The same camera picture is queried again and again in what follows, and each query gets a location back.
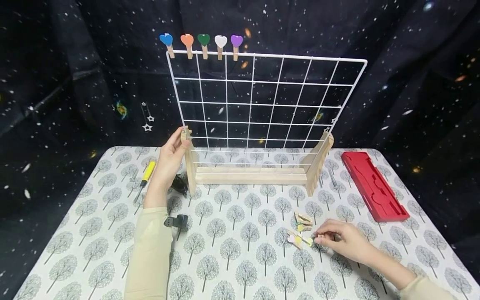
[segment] red tray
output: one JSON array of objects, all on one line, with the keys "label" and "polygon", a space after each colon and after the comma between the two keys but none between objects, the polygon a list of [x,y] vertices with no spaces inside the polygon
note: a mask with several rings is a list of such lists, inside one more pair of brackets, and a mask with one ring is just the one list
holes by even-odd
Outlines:
[{"label": "red tray", "polygon": [[410,217],[367,153],[344,152],[342,160],[375,221],[403,221]]}]

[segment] white wire grid panel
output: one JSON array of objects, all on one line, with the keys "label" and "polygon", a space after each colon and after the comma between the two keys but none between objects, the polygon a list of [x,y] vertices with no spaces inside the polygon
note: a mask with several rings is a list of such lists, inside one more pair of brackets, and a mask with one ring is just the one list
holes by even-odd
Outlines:
[{"label": "white wire grid panel", "polygon": [[201,166],[297,168],[299,159],[257,157],[308,153],[335,127],[366,60],[297,55],[174,50],[166,52],[182,124],[192,129]]}]

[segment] beige sleeve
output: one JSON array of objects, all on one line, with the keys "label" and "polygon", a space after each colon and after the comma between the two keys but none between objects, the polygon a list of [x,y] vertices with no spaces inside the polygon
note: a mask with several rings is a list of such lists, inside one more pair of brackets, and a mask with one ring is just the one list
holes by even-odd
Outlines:
[{"label": "beige sleeve", "polygon": [[402,300],[454,300],[452,294],[434,284],[427,277],[417,277],[400,291]]},{"label": "beige sleeve", "polygon": [[144,209],[138,217],[124,300],[165,300],[172,230],[163,225],[166,207]]}]

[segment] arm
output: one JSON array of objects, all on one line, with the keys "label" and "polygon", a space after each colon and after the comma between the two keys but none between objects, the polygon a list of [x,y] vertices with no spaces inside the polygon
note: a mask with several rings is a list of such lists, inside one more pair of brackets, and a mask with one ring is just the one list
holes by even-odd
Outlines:
[{"label": "arm", "polygon": [[163,225],[167,214],[167,190],[171,186],[189,142],[180,141],[180,127],[160,150],[135,228],[124,300],[167,298],[172,231]]},{"label": "arm", "polygon": [[[333,234],[342,238],[335,241]],[[417,277],[390,256],[370,244],[352,224],[327,220],[315,233],[315,242],[365,264],[385,276],[399,291],[402,300],[453,300],[453,296],[425,277]]]}]

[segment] table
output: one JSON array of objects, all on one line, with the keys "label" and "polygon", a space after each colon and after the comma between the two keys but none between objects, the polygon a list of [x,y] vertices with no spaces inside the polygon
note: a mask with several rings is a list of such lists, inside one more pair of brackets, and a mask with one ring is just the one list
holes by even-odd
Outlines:
[{"label": "table", "polygon": [[[159,150],[117,146],[105,152],[15,299],[122,298],[145,191],[137,204],[133,199],[146,166],[156,160]],[[187,230],[172,232],[168,298],[397,298],[393,285],[366,266],[323,247],[304,244],[300,251],[286,242],[285,231],[294,226],[294,210],[312,216],[316,225],[327,218],[353,223],[373,245],[459,299],[479,295],[479,285],[383,155],[374,149],[349,150],[369,153],[410,213],[409,220],[373,220],[340,160],[344,149],[329,152],[311,198],[302,186],[199,185],[196,195],[187,199],[170,190],[171,214],[190,218]],[[302,151],[287,156],[299,161]],[[208,161],[210,155],[206,152],[204,159]],[[275,153],[269,153],[258,163],[274,159]]]}]

